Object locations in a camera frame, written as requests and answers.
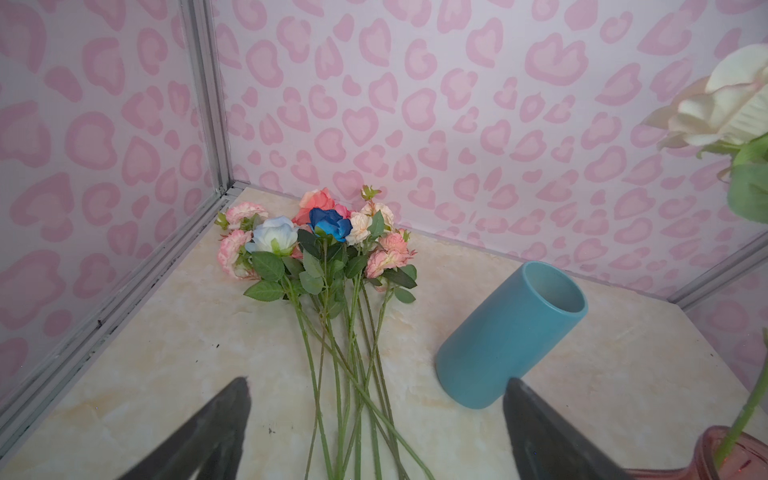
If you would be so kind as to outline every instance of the blue rose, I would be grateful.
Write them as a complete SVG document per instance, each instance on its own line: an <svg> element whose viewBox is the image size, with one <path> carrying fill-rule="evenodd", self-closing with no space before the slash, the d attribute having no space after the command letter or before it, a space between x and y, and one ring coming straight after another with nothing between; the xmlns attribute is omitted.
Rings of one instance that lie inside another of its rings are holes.
<svg viewBox="0 0 768 480"><path fill-rule="evenodd" d="M335 210L313 208L310 210L310 225L312 225L312 230L319 228L323 232L333 235L333 238L339 242L346 242L345 237L352 231L352 222Z"/></svg>

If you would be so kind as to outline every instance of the beige marble surface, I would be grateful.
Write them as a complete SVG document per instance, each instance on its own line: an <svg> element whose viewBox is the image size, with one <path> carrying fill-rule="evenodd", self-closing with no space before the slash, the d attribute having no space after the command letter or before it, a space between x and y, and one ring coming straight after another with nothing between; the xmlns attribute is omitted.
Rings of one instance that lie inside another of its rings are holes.
<svg viewBox="0 0 768 480"><path fill-rule="evenodd" d="M241 200L273 215L296 211L293 200L257 190ZM248 284L227 279L216 263L218 239L215 229L203 236L0 478L115 478L235 376L248 377L253 397L238 478L303 477L313 400L293 311L242 296ZM417 301L391 304L381 340L397 425L436 478L517 478L500 401L482 411L457 405L432 358L520 264L420 235L412 245ZM697 436L730 423L746 390L676 306L577 283L589 314L525 381L619 464L686 465ZM334 409L324 412L332 432ZM747 431L768 442L766 415L758 412ZM315 452L310 478L322 478ZM411 478L422 477L406 464Z"/></svg>

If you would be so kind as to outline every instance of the light blue flower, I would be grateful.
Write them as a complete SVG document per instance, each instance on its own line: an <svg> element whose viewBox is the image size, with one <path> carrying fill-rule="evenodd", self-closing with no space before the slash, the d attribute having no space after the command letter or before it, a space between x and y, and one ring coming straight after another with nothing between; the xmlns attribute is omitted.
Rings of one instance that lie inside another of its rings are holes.
<svg viewBox="0 0 768 480"><path fill-rule="evenodd" d="M253 229L253 240L245 244L249 252L272 252L287 257L299 239L299 227L288 217L270 218Z"/></svg>

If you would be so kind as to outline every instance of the vase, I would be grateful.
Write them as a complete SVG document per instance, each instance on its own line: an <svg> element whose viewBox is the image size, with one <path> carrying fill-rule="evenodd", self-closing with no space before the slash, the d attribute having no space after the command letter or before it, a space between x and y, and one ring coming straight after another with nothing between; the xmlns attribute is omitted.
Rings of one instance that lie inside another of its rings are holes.
<svg viewBox="0 0 768 480"><path fill-rule="evenodd" d="M690 465L679 470L627 470L638 480L664 478L666 480L768 480L768 445L751 435L742 433L723 467L718 471L714 453L728 427L709 427L694 448Z"/></svg>
<svg viewBox="0 0 768 480"><path fill-rule="evenodd" d="M548 263L526 262L442 344L435 369L458 403L483 409L521 378L587 313L576 283Z"/></svg>

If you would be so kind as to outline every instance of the pink glass vase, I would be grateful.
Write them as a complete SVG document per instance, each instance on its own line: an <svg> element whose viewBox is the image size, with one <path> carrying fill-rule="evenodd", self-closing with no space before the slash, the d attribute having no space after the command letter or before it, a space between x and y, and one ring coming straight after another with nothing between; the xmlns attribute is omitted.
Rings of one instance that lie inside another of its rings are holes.
<svg viewBox="0 0 768 480"><path fill-rule="evenodd" d="M728 427L709 427L696 442L694 459L679 470L627 470L633 477L666 480L768 480L768 445L742 433L723 467L715 468L713 456Z"/></svg>

